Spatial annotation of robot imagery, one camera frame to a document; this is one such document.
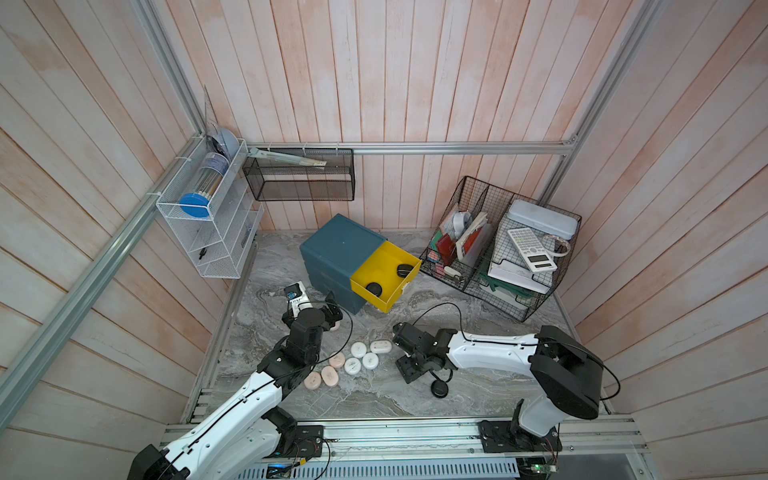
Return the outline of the white round earphone case left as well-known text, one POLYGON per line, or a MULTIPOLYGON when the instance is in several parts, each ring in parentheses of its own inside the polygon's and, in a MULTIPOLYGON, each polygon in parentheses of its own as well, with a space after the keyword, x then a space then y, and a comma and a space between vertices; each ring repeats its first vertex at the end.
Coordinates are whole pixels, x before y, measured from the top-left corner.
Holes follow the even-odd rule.
POLYGON ((348 358, 344 363, 344 370, 352 376, 359 374, 362 370, 361 360, 355 357, 348 358))

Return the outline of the black earphone case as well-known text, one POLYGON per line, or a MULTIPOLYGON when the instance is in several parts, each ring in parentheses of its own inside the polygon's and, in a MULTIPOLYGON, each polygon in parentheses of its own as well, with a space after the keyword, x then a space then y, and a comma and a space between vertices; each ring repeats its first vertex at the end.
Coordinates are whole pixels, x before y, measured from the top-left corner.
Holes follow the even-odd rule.
POLYGON ((448 383, 441 379, 435 379, 430 385, 430 391, 438 399, 446 398, 449 393, 448 383))
POLYGON ((407 278, 412 271, 413 266, 409 264, 399 264, 396 268, 396 274, 403 279, 407 278))
POLYGON ((383 289, 380 284, 376 282, 371 282, 366 285, 366 290, 372 293, 376 297, 380 297, 382 295, 383 289))

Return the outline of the white round earphone case top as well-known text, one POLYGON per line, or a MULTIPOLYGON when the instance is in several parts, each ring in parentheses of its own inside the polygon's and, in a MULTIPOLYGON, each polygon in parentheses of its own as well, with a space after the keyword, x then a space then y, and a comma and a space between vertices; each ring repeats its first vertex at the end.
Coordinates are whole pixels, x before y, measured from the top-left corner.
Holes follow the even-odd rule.
POLYGON ((350 353, 354 358, 362 359, 368 353, 368 348, 363 342, 354 342, 350 347, 350 353))

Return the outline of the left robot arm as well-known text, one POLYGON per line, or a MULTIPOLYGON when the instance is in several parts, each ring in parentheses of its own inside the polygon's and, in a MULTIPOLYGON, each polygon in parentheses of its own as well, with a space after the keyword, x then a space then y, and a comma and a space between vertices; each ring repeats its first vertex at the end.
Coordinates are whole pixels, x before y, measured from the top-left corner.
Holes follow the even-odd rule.
POLYGON ((130 479, 230 479, 256 458, 290 448, 296 421, 279 404, 324 361, 322 336, 343 319, 332 294, 297 308, 283 315, 289 334, 244 385, 180 438, 140 451, 130 479))

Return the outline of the black mesh wall basket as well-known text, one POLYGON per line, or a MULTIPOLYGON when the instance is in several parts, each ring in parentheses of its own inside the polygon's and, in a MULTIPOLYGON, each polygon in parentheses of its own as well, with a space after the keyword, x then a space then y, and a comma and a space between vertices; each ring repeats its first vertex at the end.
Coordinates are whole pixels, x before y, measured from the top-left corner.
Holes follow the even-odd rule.
POLYGON ((271 163, 247 156, 243 174, 258 201, 352 201, 355 199, 355 156, 351 149, 266 148, 324 160, 322 168, 271 163))

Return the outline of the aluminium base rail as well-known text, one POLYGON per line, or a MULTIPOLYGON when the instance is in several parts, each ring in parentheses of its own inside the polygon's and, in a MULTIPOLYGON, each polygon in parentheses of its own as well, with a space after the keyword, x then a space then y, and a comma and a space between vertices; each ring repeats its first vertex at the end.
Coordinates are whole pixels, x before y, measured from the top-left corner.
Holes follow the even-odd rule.
POLYGON ((236 440, 172 425, 158 479, 658 479, 634 420, 566 420, 530 450, 501 418, 258 420, 236 440))

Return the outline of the white pencil case box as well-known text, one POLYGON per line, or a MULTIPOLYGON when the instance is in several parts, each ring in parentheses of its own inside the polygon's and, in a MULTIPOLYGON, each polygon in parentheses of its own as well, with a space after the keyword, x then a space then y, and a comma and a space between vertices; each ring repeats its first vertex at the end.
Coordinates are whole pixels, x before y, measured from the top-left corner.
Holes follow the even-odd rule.
POLYGON ((578 221, 565 214, 524 201, 514 200, 507 212, 510 220, 546 234, 570 240, 577 233, 578 221))

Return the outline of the pink round earphone case leftmost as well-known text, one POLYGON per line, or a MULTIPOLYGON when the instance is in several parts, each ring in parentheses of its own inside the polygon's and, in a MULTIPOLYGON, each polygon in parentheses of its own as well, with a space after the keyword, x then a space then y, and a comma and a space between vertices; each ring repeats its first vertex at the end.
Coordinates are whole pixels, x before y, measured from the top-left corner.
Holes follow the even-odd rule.
POLYGON ((315 391, 319 389, 322 384, 323 384, 322 376, 317 371, 310 372, 303 381, 303 385, 305 386, 305 388, 310 391, 315 391))

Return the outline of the teal drawer cabinet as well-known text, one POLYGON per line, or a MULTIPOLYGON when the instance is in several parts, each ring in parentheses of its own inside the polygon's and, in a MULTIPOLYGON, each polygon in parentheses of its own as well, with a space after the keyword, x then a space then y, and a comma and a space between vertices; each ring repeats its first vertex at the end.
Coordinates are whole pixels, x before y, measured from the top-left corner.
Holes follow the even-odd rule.
POLYGON ((367 301, 351 288, 351 277, 385 242, 386 238, 359 223, 336 214, 300 245, 311 285, 352 314, 367 301))

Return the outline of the pink round earphone case middle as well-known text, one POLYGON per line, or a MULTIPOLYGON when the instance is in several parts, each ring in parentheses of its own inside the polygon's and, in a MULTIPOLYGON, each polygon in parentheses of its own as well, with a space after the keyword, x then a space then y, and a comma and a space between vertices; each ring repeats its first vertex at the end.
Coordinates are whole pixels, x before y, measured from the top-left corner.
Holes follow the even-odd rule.
POLYGON ((343 353, 339 352, 335 355, 333 355, 329 359, 329 365, 332 366, 335 369, 341 369, 344 367, 346 362, 346 357, 343 353))

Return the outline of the yellow top drawer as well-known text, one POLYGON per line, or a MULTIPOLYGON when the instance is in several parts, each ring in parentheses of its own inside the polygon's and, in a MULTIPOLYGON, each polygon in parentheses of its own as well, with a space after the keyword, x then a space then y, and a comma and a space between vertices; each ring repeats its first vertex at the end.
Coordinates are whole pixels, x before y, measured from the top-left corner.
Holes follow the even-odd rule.
POLYGON ((381 312, 388 313, 402 296, 403 289, 418 275, 421 264, 422 261, 418 257, 385 241, 351 276, 350 286, 353 292, 368 303, 381 312), (405 279, 396 274, 399 264, 413 266, 413 271, 405 279), (366 285, 371 282, 381 285, 383 292, 380 297, 366 290, 366 285))

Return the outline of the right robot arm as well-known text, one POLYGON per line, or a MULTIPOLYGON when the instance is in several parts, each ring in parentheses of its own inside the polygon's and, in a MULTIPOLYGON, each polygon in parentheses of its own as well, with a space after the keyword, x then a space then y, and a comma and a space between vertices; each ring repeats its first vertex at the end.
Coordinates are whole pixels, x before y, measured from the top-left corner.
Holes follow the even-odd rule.
POLYGON ((486 453, 557 453, 562 450, 557 427, 564 420, 599 416, 604 363, 557 327, 504 337, 456 329, 430 334, 401 322, 393 327, 393 343, 404 352, 396 366, 408 384, 427 373, 466 369, 511 372, 537 382, 539 395, 520 400, 511 420, 478 423, 486 453))

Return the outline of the pink round earphone case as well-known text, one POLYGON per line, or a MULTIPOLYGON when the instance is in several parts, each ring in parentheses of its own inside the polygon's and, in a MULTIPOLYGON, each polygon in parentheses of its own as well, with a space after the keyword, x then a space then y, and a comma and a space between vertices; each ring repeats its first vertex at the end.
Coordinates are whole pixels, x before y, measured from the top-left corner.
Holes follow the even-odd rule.
POLYGON ((346 362, 346 357, 343 353, 339 352, 335 355, 333 355, 329 359, 329 365, 332 366, 335 369, 341 369, 344 367, 346 362))
POLYGON ((322 376, 317 371, 310 372, 303 381, 303 385, 305 386, 305 388, 310 391, 315 391, 319 389, 322 384, 323 384, 322 376))
POLYGON ((325 385, 335 387, 339 384, 339 374, 333 366, 325 366, 321 370, 321 379, 325 385))

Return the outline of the white calculator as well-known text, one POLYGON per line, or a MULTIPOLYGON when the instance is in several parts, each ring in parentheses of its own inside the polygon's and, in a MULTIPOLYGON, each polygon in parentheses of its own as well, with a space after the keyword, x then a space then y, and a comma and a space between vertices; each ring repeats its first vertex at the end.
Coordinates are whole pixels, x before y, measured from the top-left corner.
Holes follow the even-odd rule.
POLYGON ((553 257, 543 247, 538 237, 530 228, 509 229, 507 235, 532 273, 545 273, 557 270, 553 257))

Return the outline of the grey round disc on shelf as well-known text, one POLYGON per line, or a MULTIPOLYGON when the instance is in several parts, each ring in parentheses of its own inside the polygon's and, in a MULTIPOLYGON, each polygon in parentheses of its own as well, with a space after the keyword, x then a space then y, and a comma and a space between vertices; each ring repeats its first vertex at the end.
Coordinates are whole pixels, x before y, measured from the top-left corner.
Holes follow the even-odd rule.
POLYGON ((240 143, 231 131, 214 126, 208 130, 208 139, 216 153, 225 156, 228 160, 236 157, 240 143))

